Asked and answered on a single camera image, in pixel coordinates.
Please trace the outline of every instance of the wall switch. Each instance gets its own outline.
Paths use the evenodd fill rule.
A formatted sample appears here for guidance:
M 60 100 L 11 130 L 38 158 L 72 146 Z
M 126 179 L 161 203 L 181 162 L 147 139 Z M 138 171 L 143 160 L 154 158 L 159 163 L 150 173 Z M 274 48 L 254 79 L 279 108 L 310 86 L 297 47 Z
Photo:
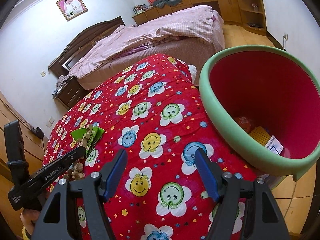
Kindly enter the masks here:
M 53 124 L 54 119 L 53 119 L 53 117 L 52 117 L 52 116 L 50 117 L 49 122 L 50 122 L 51 124 Z
M 49 128 L 51 128 L 52 123 L 50 123 L 50 122 L 48 121 L 47 124 L 46 124 L 46 126 L 49 127 Z

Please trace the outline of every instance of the red blanket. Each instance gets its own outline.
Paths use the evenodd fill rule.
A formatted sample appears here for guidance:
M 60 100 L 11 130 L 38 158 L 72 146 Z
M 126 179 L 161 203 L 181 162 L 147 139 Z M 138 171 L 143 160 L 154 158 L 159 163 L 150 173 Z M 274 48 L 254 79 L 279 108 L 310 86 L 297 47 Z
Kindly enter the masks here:
M 116 195 L 104 205 L 119 240 L 204 239 L 216 208 L 196 171 L 198 148 L 237 178 L 256 177 L 211 124 L 188 66 L 164 54 L 124 69 L 74 106 L 52 131 L 44 164 L 74 148 L 70 132 L 89 123 L 106 132 L 84 161 L 87 176 L 119 149 L 128 153 Z M 83 239 L 90 239 L 80 200 L 78 206 Z M 243 215 L 239 202 L 233 239 Z

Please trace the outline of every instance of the trash can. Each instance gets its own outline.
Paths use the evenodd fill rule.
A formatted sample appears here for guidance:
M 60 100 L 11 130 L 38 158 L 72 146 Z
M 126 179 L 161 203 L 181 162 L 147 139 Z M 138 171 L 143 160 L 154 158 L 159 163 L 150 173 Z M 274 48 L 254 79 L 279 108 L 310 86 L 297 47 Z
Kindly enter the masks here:
M 320 155 L 320 86 L 289 53 L 259 45 L 225 49 L 200 74 L 200 94 L 220 135 L 247 162 L 297 181 Z M 233 118 L 246 116 L 274 135 L 284 149 L 270 152 Z

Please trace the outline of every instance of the blue gripper pad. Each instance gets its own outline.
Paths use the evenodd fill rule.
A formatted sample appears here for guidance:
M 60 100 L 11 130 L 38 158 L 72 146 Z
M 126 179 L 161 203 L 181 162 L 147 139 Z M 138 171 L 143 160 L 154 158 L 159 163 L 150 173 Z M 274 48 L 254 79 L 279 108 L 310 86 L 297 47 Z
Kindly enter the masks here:
M 217 170 L 216 163 L 212 163 L 204 150 L 198 149 L 195 153 L 196 167 L 204 184 L 204 187 L 209 195 L 215 202 L 218 202 L 220 195 L 218 193 L 218 182 L 213 175 L 213 171 Z
M 108 163 L 110 168 L 112 168 L 107 180 L 106 180 L 106 190 L 103 194 L 104 202 L 107 202 L 109 198 L 113 197 L 116 193 L 121 176 L 125 170 L 128 162 L 128 154 L 122 149 L 116 154 L 113 160 Z

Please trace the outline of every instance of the metal screw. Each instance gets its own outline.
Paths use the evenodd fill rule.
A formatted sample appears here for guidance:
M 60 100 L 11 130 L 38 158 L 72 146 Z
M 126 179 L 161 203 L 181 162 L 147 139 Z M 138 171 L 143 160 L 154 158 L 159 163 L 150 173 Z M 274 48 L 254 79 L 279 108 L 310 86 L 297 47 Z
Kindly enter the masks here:
M 231 174 L 231 172 L 226 171 L 226 172 L 223 173 L 223 177 L 225 177 L 227 179 L 230 179 L 232 177 L 232 174 Z
M 59 184 L 60 184 L 60 185 L 63 185 L 63 184 L 65 184 L 66 182 L 67 182 L 66 179 L 60 179 L 60 180 L 59 180 Z
M 259 177 L 259 178 L 257 178 L 257 182 L 259 184 L 263 184 L 264 183 L 264 179 Z
M 97 171 L 94 171 L 93 173 L 90 174 L 91 178 L 97 178 L 100 176 L 100 173 Z

